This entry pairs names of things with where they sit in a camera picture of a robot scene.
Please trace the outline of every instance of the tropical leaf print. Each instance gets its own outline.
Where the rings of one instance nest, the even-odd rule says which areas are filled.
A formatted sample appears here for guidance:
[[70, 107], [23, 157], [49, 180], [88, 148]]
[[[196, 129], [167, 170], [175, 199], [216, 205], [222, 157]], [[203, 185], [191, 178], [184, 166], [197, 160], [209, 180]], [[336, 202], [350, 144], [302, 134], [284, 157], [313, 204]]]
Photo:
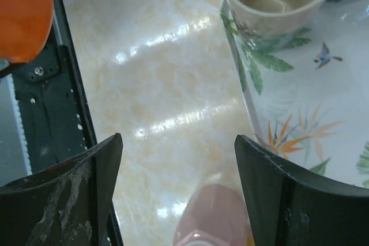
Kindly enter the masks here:
[[293, 70], [293, 66], [291, 66], [289, 63], [271, 54], [253, 52], [252, 56], [256, 62], [258, 62], [260, 65], [265, 66], [267, 69], [272, 69], [277, 72], [286, 72]]
[[[234, 36], [241, 38], [243, 32], [246, 32], [249, 35], [250, 40], [253, 42], [253, 44], [255, 44], [254, 46], [247, 45], [241, 43], [240, 40], [236, 42], [236, 44], [241, 47], [242, 52], [247, 59], [247, 61], [243, 61], [242, 58], [239, 56], [236, 61], [243, 92], [245, 92], [247, 85], [247, 69], [249, 69], [251, 80], [253, 82], [255, 90], [259, 95], [261, 95], [263, 91], [263, 80], [258, 65], [281, 73], [288, 72], [294, 69], [293, 66], [286, 61], [271, 54], [271, 52], [275, 49], [280, 49], [280, 46], [284, 44], [284, 41], [288, 39], [291, 34], [260, 37], [250, 33], [248, 31], [247, 25], [236, 22], [234, 15], [230, 15], [229, 13], [224, 12], [223, 9], [220, 12], [220, 18], [223, 27], [227, 33], [228, 40], [230, 40], [230, 38]], [[303, 35], [309, 33], [310, 30], [311, 29], [309, 28], [302, 28], [299, 31], [295, 32], [295, 34], [293, 34], [293, 39], [287, 45], [287, 48], [294, 48], [309, 43], [310, 39], [303, 37]]]
[[[369, 142], [364, 146], [364, 150], [360, 155], [359, 161], [356, 164], [357, 171], [361, 175], [369, 175]], [[363, 182], [365, 187], [369, 187], [369, 179]]]
[[306, 37], [301, 37], [309, 33], [310, 31], [311, 31], [310, 28], [303, 27], [302, 29], [300, 29], [294, 34], [293, 39], [288, 44], [286, 44], [283, 47], [283, 49], [292, 49], [292, 48], [304, 46], [305, 44], [310, 43], [311, 39], [308, 39]]
[[248, 68], [250, 70], [251, 80], [254, 84], [254, 87], [260, 95], [263, 90], [263, 79], [261, 78], [259, 68], [252, 59], [248, 61]]
[[238, 31], [232, 26], [232, 24], [234, 23], [234, 20], [231, 20], [230, 18], [228, 18], [228, 16], [224, 14], [223, 12], [220, 13], [220, 18], [223, 23], [224, 29], [229, 34], [234, 34], [238, 36]]
[[246, 68], [245, 68], [245, 66], [243, 64], [243, 61], [242, 61], [239, 54], [237, 54], [237, 66], [238, 66], [238, 76], [240, 78], [242, 92], [245, 92], [246, 88], [247, 88]]
[[296, 101], [298, 83], [291, 77], [265, 78], [263, 93], [253, 99], [259, 122], [277, 120], [284, 116]]
[[325, 170], [327, 168], [327, 164], [330, 161], [330, 158], [328, 158], [327, 160], [325, 160], [324, 162], [322, 162], [321, 164], [318, 164], [312, 168], [310, 168], [311, 172], [314, 172], [316, 174], [325, 176]]

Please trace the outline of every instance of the green leaf pattern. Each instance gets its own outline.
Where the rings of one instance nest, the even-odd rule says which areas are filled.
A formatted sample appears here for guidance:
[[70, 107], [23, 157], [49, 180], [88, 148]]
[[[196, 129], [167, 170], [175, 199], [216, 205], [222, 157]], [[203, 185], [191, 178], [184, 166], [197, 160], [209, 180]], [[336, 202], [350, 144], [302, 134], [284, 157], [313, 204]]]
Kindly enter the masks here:
[[[225, 14], [223, 11], [220, 13], [220, 18], [223, 23], [223, 27], [227, 32], [228, 36], [238, 36], [239, 32], [236, 29], [236, 25], [231, 15]], [[292, 41], [290, 41], [285, 48], [295, 48], [298, 46], [302, 46], [304, 44], [309, 43], [311, 40], [308, 38], [303, 38], [301, 36], [309, 33], [310, 28], [302, 28], [298, 30], [294, 36]], [[245, 92], [247, 82], [246, 82], [246, 70], [248, 69], [250, 72], [251, 80], [253, 85], [261, 95], [263, 90], [263, 80], [261, 72], [258, 68], [258, 64], [267, 68], [274, 70], [276, 72], [288, 72], [293, 70], [293, 66], [291, 66], [286, 61], [277, 58], [276, 56], [268, 53], [271, 52], [272, 49], [280, 43], [280, 40], [283, 36], [267, 38], [265, 41], [261, 41], [262, 51], [260, 49], [258, 51], [254, 50], [252, 47], [247, 46], [245, 44], [241, 44], [242, 51], [247, 59], [248, 67], [244, 66], [244, 62], [241, 57], [238, 56], [237, 64], [238, 64], [238, 74], [240, 78], [240, 83], [242, 87], [242, 91]]]
[[310, 168], [311, 172], [314, 172], [316, 174], [325, 176], [325, 170], [327, 168], [327, 164], [330, 161], [331, 158], [328, 158], [327, 160], [325, 160], [324, 162], [322, 162], [321, 164], [318, 164], [312, 168]]
[[260, 95], [263, 90], [263, 79], [261, 78], [259, 68], [252, 59], [249, 60], [248, 67], [250, 69], [251, 80], [253, 81], [256, 91]]
[[[356, 164], [356, 168], [359, 174], [369, 175], [369, 142], [365, 144], [364, 150]], [[369, 188], [369, 179], [364, 181], [363, 185]]]
[[287, 72], [293, 70], [293, 66], [291, 66], [289, 63], [271, 54], [253, 52], [252, 56], [256, 62], [265, 66], [267, 69], [272, 69], [278, 72]]

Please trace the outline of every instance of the bird of paradise flower print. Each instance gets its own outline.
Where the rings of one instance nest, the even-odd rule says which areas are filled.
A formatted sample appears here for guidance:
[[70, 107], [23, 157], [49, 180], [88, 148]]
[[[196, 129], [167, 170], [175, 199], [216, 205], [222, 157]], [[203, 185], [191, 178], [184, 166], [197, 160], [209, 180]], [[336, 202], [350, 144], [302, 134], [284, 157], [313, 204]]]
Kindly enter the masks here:
[[277, 135], [277, 126], [278, 124], [276, 124], [276, 129], [274, 131], [274, 136], [272, 134], [271, 128], [270, 128], [270, 122], [268, 125], [268, 140], [269, 143], [265, 143], [260, 137], [257, 136], [257, 138], [259, 139], [260, 143], [262, 146], [266, 147], [267, 149], [282, 155], [285, 159], [288, 160], [288, 156], [287, 154], [289, 153], [293, 153], [296, 151], [300, 151], [303, 150], [303, 147], [294, 147], [295, 145], [301, 143], [302, 141], [309, 139], [309, 136], [305, 136], [305, 137], [301, 137], [298, 139], [290, 139], [290, 132], [287, 131], [289, 122], [292, 118], [292, 115], [289, 116], [289, 118], [287, 119], [287, 121], [284, 123], [279, 135]]
[[330, 124], [320, 126], [322, 118], [327, 113], [325, 112], [323, 115], [319, 116], [319, 111], [321, 109], [321, 106], [322, 106], [322, 102], [315, 109], [311, 118], [308, 117], [307, 109], [306, 109], [305, 116], [302, 115], [302, 111], [301, 109], [299, 109], [298, 128], [291, 131], [291, 136], [295, 139], [300, 138], [300, 137], [305, 137], [305, 136], [309, 136], [310, 138], [308, 141], [305, 141], [303, 143], [306, 149], [305, 162], [307, 161], [308, 155], [310, 153], [310, 142], [311, 141], [314, 141], [315, 149], [316, 149], [319, 159], [321, 161], [325, 160], [323, 146], [321, 144], [321, 139], [337, 134], [336, 132], [330, 132], [329, 130], [343, 123], [343, 121], [336, 121]]

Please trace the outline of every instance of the glossy surface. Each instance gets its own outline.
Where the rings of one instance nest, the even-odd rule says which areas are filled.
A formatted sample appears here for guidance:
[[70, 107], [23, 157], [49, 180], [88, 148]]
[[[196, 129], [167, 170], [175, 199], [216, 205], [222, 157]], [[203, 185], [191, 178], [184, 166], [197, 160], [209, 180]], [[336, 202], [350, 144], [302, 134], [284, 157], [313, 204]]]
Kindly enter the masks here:
[[209, 246], [249, 246], [246, 241], [252, 233], [243, 192], [234, 187], [237, 168], [223, 167], [226, 170], [215, 169], [192, 194], [177, 225], [174, 246], [200, 246], [199, 240]]
[[[126, 246], [171, 245], [205, 172], [252, 136], [222, 0], [64, 0], [99, 141], [122, 133]], [[240, 187], [237, 172], [234, 171]]]
[[27, 63], [41, 52], [51, 28], [52, 0], [0, 0], [0, 58]]
[[222, 8], [259, 142], [312, 172], [366, 188], [368, 3], [325, 3], [285, 49], [269, 54], [242, 43], [226, 2]]

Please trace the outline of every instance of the screw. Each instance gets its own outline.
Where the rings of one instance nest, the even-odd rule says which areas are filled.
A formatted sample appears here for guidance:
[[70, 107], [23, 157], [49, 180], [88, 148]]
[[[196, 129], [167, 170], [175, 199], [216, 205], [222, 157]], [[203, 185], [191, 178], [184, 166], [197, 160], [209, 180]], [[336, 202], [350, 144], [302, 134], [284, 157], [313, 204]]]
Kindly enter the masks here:
[[35, 73], [38, 75], [38, 76], [42, 76], [44, 75], [44, 69], [42, 67], [37, 67], [35, 68]]

